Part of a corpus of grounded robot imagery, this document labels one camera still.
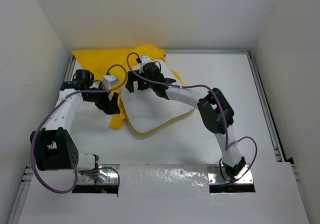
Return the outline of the yellow Pikachu pillowcase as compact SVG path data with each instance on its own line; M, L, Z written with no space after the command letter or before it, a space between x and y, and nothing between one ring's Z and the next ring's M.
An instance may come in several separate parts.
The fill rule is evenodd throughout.
M152 44L143 44L135 48L118 49L78 49L73 50L72 54L83 69L89 70L94 74L96 80L102 80L107 70L113 65L121 65L126 71L129 68L126 63L126 57L129 53L135 52L140 56L149 56L151 60L160 61L165 67L166 52ZM127 121L126 112L121 98L118 99L120 114L114 114L109 122L109 128L119 130L123 123Z

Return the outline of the white pillow with yellow edge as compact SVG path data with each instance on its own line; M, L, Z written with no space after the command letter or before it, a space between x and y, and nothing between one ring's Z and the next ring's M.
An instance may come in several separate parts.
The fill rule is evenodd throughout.
M136 81L133 83L133 92L122 88L120 98L128 125L138 136L151 135L195 110L179 101L158 97L152 89L138 90Z

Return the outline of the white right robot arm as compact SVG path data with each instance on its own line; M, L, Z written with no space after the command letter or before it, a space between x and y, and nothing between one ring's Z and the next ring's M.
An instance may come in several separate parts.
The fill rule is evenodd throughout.
M139 91L151 89L160 98L178 101L197 109L204 126L217 139L225 173L232 180L238 176L245 167L246 160L234 135L234 111L218 88L179 85L177 80L165 77L156 62L144 64L142 72L131 68L125 85L130 93L135 91L134 82L137 82Z

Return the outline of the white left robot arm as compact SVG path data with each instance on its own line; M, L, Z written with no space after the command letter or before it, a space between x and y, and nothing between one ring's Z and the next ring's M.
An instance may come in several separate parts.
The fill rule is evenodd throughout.
M32 133L33 158L40 171L77 170L89 171L97 168L98 157L80 153L70 130L76 112L82 102L89 102L107 115L119 114L118 94L110 96L109 90L119 83L119 78L106 74L96 87L94 74L78 69L71 80L62 83L56 110L50 115L39 133Z

